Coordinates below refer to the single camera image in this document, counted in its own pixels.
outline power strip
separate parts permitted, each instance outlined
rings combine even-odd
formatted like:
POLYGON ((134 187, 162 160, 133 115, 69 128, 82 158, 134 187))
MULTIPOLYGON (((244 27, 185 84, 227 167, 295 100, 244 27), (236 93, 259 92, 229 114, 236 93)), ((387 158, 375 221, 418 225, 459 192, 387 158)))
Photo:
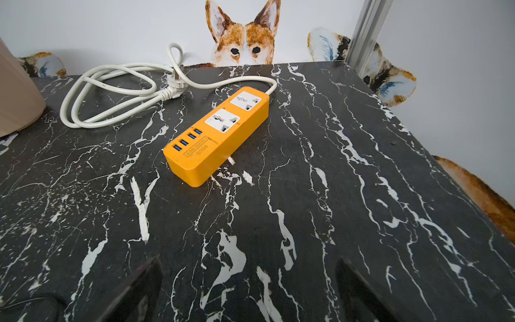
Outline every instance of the power strip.
POLYGON ((163 149, 171 170, 201 186, 268 117, 270 97, 243 87, 163 149))

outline corgi illustration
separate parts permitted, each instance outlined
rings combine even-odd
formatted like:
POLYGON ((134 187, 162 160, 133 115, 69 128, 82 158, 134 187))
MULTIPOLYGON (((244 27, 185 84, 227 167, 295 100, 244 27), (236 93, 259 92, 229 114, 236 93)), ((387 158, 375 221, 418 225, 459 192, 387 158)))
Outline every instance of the corgi illustration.
POLYGON ((244 26, 233 22, 214 1, 207 0, 205 18, 216 45, 213 64, 200 66, 272 64, 280 7, 281 0, 268 0, 254 21, 244 26))
MULTIPOLYGON (((344 60, 350 43, 351 39, 321 27, 307 36, 313 61, 344 60)), ((413 74, 392 65, 377 43, 365 66, 363 81, 388 107, 404 102, 417 86, 413 74)))
POLYGON ((433 156, 465 193, 515 243, 515 209, 492 188, 451 160, 433 156))

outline black object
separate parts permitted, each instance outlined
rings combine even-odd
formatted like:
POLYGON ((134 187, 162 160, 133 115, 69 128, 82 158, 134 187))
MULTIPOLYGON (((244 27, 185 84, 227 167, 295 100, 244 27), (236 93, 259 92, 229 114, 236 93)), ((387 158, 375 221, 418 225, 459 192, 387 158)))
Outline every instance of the black object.
POLYGON ((51 293, 39 293, 34 294, 28 298, 17 300, 16 302, 12 302, 9 304, 6 304, 2 307, 0 307, 0 312, 3 313, 15 313, 21 311, 25 305, 29 304, 30 302, 39 301, 39 300, 51 300, 52 304, 56 306, 56 312, 54 314, 54 318, 51 320, 53 322, 57 322, 59 320, 59 317, 62 316, 62 313, 64 312, 64 309, 67 306, 66 301, 51 293))
MULTIPOLYGON (((345 319, 348 322, 355 322, 358 315, 359 301, 380 322, 403 322, 395 312, 393 305, 387 299, 380 299, 377 292, 363 276, 351 266, 350 261, 340 260, 336 265, 336 282, 340 297, 344 302, 345 319)), ((410 316, 409 321, 419 321, 410 316)))
POLYGON ((161 290, 163 269, 158 256, 123 280, 82 322, 150 322, 161 290))

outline marble tabletop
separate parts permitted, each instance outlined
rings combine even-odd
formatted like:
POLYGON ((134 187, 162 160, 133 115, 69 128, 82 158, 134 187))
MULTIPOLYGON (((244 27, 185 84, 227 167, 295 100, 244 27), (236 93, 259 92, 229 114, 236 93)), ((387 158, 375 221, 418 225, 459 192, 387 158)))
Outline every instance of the marble tabletop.
MULTIPOLYGON (((163 73, 149 75, 164 87, 163 73)), ((1 303, 52 292, 73 321, 159 254, 157 321, 344 321, 335 267, 345 258, 401 317, 514 319, 513 245, 346 65, 188 75, 279 83, 269 118, 199 188, 162 149, 241 86, 267 84, 188 89, 89 130, 59 120, 77 76, 34 79, 47 108, 0 139, 1 303)), ((81 118, 123 99, 92 90, 81 118)), ((38 317, 28 306, 12 318, 38 317)))

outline white plug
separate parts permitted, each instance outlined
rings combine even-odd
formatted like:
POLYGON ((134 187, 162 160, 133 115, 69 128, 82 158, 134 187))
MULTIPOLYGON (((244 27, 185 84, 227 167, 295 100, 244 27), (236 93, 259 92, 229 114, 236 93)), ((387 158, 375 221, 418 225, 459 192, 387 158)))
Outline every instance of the white plug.
POLYGON ((175 70, 172 74, 168 74, 166 76, 166 81, 168 82, 168 92, 170 93, 170 98, 177 98, 181 96, 188 88, 188 84, 179 77, 179 74, 175 70))

